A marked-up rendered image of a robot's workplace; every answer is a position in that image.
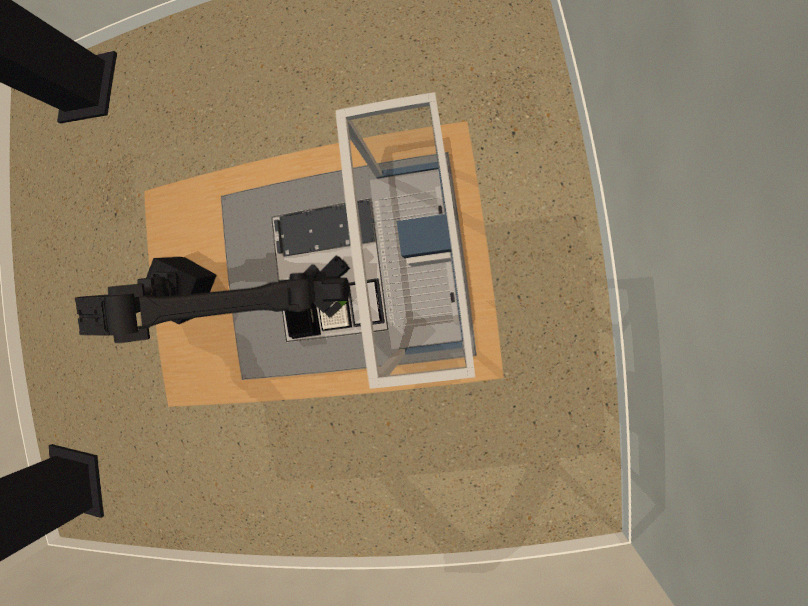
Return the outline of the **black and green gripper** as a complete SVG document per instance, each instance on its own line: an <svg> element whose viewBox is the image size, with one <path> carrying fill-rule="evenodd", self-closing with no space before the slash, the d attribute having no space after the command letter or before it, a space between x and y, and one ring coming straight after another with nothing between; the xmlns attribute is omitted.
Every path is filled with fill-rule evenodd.
<svg viewBox="0 0 808 606"><path fill-rule="evenodd" d="M316 265L311 264L304 271L304 273L311 274L313 271L319 272L320 270L316 267ZM327 301L327 302L318 302L314 304L321 310L322 313L325 313L330 318L347 303L347 301L337 301L335 303L334 302L335 301Z"/></svg>

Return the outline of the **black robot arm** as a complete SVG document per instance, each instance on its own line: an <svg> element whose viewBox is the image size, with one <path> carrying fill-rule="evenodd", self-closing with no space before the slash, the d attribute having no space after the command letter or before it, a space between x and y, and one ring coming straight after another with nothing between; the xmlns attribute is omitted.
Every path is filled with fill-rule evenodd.
<svg viewBox="0 0 808 606"><path fill-rule="evenodd" d="M110 335L115 343L126 343L150 339L149 327L168 321L255 310L302 312L312 303L348 301L349 281L339 277L349 269L335 256L310 279L292 273L254 288L186 295L178 295L177 273L153 272L138 284L108 287L108 295L76 297L79 335ZM137 326L138 312L142 326Z"/></svg>

